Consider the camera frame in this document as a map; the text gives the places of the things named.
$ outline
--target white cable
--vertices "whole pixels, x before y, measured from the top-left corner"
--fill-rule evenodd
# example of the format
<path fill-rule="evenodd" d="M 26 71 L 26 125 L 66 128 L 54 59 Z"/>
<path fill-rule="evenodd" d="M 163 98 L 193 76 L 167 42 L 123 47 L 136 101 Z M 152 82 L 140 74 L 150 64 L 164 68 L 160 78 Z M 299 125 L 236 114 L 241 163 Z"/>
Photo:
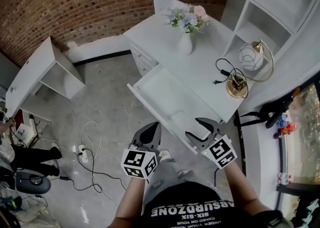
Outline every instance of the white cable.
<path fill-rule="evenodd" d="M 82 129 L 81 129 L 81 127 L 80 127 L 79 121 L 78 121 L 75 113 L 73 112 L 73 110 L 71 110 L 71 111 L 72 111 L 73 116 L 74 116 L 74 118 L 75 118 L 75 120 L 76 120 L 76 122 L 77 122 L 77 124 L 78 124 L 78 126 L 79 126 L 79 129 L 80 129 L 80 145 L 84 145 L 84 144 L 82 143 Z M 97 150 L 96 154 L 95 154 L 94 144 L 93 144 L 91 138 L 88 136 L 87 131 L 86 131 L 86 125 L 88 125 L 88 124 L 91 123 L 91 122 L 93 122 L 93 123 L 95 123 L 95 124 L 97 125 L 97 127 L 99 128 L 100 133 L 101 133 L 100 142 L 99 142 L 99 147 L 98 147 L 98 150 Z M 92 159 L 92 158 L 93 158 L 93 160 L 95 160 L 96 157 L 98 156 L 98 153 L 99 153 L 99 150 L 100 150 L 100 147 L 101 147 L 101 142 L 102 142 L 102 137 L 103 137 L 102 130 L 101 130 L 98 122 L 96 122 L 95 120 L 90 120 L 90 121 L 88 121 L 88 122 L 83 126 L 83 130 L 84 130 L 84 133 L 85 133 L 86 137 L 89 139 L 89 141 L 90 141 L 90 143 L 91 143 L 91 146 L 92 146 L 92 153 L 93 153 L 93 155 L 92 155 L 90 158 L 88 158 L 88 160 L 90 160 L 90 159 Z M 93 160 L 92 160 L 92 165 L 91 165 L 91 170 L 92 170 L 92 171 L 93 171 L 93 168 L 94 168 L 94 161 L 93 161 Z M 94 178 L 93 172 L 91 172 L 91 177 L 92 177 L 92 180 L 93 180 L 96 184 L 98 184 L 98 183 L 96 182 L 95 178 Z M 102 189 L 101 189 L 101 193 L 102 193 L 108 200 L 110 200 L 116 208 L 118 208 L 118 206 L 116 205 L 116 203 L 115 203 L 112 199 L 110 199 L 110 198 L 104 193 L 104 191 L 103 191 Z"/>
<path fill-rule="evenodd" d="M 67 147 L 64 147 L 63 145 L 61 145 L 61 146 L 59 146 L 59 147 L 60 147 L 60 148 L 61 148 L 61 147 L 62 147 L 62 148 L 65 148 L 65 149 L 67 149 L 69 152 L 72 152 L 75 156 L 77 156 L 77 154 L 76 154 L 74 151 L 68 149 Z"/>
<path fill-rule="evenodd" d="M 80 131 L 80 145 L 82 145 L 82 129 L 81 129 L 80 123 L 79 123 L 79 121 L 77 119 L 77 116 L 75 115 L 75 113 L 74 113 L 74 111 L 72 109 L 71 109 L 71 112 L 72 112 L 72 114 L 73 114 L 73 116 L 74 116 L 74 118 L 76 120 L 76 123 L 78 123 L 79 131 Z"/>
<path fill-rule="evenodd" d="M 60 147 L 60 148 L 65 148 L 65 149 L 67 149 L 69 152 L 72 152 L 74 155 L 77 156 L 77 154 L 76 154 L 74 151 L 68 149 L 67 147 L 64 147 L 63 145 L 61 145 L 61 146 L 59 146 L 59 147 Z M 91 170 L 93 170 L 93 167 L 94 167 L 93 164 L 94 164 L 94 162 L 92 161 Z M 91 172 L 91 177 L 92 177 L 93 181 L 94 181 L 96 184 L 98 184 L 97 181 L 95 180 L 95 178 L 93 177 L 93 173 L 92 173 L 92 172 Z M 118 208 L 118 206 L 116 205 L 116 203 L 115 203 L 112 199 L 110 199 L 110 198 L 104 193 L 104 191 L 103 191 L 102 189 L 101 189 L 101 193 L 102 193 L 108 200 L 110 200 L 116 208 Z"/>
<path fill-rule="evenodd" d="M 92 140 L 91 140 L 91 138 L 88 136 L 87 131 L 86 131 L 86 125 L 88 125 L 88 124 L 91 123 L 91 122 L 94 122 L 94 123 L 97 125 L 97 127 L 99 128 L 100 133 L 101 133 L 100 142 L 99 142 L 99 147 L 98 147 L 98 150 L 97 150 L 96 154 L 95 154 L 94 144 L 92 143 Z M 92 159 L 92 158 L 95 160 L 96 157 L 98 156 L 98 153 L 99 153 L 99 150 L 100 150 L 100 146 L 101 146 L 101 142 L 102 142 L 102 137 L 103 137 L 102 130 L 101 130 L 98 122 L 96 122 L 95 120 L 90 120 L 90 121 L 88 121 L 88 122 L 83 126 L 83 130 L 84 130 L 84 133 L 85 133 L 86 137 L 89 139 L 89 141 L 90 141 L 90 143 L 91 143 L 91 146 L 92 146 L 93 155 L 92 155 L 90 158 L 88 158 L 88 160 L 90 160 L 90 159 Z"/>

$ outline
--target gray tile floor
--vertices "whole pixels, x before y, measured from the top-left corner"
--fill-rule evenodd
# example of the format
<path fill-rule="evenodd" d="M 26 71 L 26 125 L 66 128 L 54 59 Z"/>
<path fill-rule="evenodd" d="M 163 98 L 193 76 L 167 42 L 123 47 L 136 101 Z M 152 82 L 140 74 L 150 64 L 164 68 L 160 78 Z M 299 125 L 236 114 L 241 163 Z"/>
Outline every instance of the gray tile floor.
<path fill-rule="evenodd" d="M 72 100 L 47 88 L 40 90 L 39 94 L 46 99 L 53 113 L 52 124 L 46 130 L 52 130 L 60 146 L 74 151 L 78 149 L 82 140 L 82 143 L 91 149 L 83 126 L 88 121 L 97 121 L 103 137 L 94 170 L 121 178 L 127 186 L 130 178 L 124 175 L 120 166 L 123 150 L 128 147 L 138 129 L 156 120 L 127 87 L 127 83 L 133 85 L 141 78 L 134 59 L 131 55 L 124 55 L 88 63 L 77 69 L 86 87 Z M 232 120 L 220 128 L 232 139 L 233 146 L 240 156 L 238 134 Z M 86 130 L 96 152 L 100 132 L 93 123 L 89 124 Z M 51 143 L 40 140 L 36 147 L 49 149 Z M 194 170 L 204 181 L 214 183 L 215 165 L 201 155 L 194 155 L 164 127 L 161 148 L 170 151 L 181 170 Z M 79 165 L 75 154 L 63 147 L 61 151 L 63 158 L 58 161 L 61 175 L 72 178 L 78 189 L 90 186 L 91 173 Z M 120 182 L 100 174 L 94 177 L 104 193 L 118 205 L 125 192 Z M 223 170 L 218 171 L 216 181 L 221 195 L 231 200 Z M 71 181 L 52 181 L 52 188 L 44 197 L 51 214 L 64 228 L 107 227 L 117 210 L 101 193 L 97 193 L 93 188 L 76 191 Z"/>

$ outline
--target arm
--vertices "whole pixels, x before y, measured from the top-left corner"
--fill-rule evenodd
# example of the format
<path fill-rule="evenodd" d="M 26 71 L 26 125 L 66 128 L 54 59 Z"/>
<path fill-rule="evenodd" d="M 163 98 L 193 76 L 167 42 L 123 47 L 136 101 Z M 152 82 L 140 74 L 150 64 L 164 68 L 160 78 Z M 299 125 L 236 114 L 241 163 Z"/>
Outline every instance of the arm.
<path fill-rule="evenodd" d="M 251 186 L 235 161 L 226 166 L 224 170 L 234 204 L 237 207 L 242 208 L 252 216 L 260 212 L 270 210 L 258 199 L 258 195 L 254 188 Z"/>
<path fill-rule="evenodd" d="M 132 178 L 109 228 L 130 228 L 141 216 L 145 192 L 144 179 Z"/>
<path fill-rule="evenodd" d="M 0 124 L 0 134 L 6 132 L 13 123 L 15 123 L 15 119 L 10 118 L 7 123 Z"/>

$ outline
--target pink flower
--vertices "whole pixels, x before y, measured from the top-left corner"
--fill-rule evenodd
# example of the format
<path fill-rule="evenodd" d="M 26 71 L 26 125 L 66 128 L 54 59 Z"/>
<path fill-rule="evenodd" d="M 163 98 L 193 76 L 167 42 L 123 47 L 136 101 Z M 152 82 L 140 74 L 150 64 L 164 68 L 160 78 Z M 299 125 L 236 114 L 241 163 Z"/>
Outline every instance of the pink flower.
<path fill-rule="evenodd" d="M 193 13 L 196 14 L 197 17 L 201 18 L 206 14 L 206 10 L 203 6 L 194 6 Z"/>
<path fill-rule="evenodd" d="M 204 22 L 209 22 L 209 16 L 207 14 L 204 14 L 203 16 L 201 16 L 201 20 Z"/>

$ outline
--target electrical outlet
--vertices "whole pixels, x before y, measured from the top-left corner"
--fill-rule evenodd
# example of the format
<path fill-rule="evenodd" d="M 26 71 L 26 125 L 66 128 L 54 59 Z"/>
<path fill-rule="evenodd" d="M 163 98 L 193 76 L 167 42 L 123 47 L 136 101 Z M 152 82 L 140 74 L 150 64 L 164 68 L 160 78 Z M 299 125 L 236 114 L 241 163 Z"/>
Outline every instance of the electrical outlet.
<path fill-rule="evenodd" d="M 82 159 L 83 163 L 88 162 L 88 155 L 85 148 L 86 146 L 84 144 L 79 145 L 79 152 L 82 153 L 82 155 L 80 155 L 80 158 Z"/>

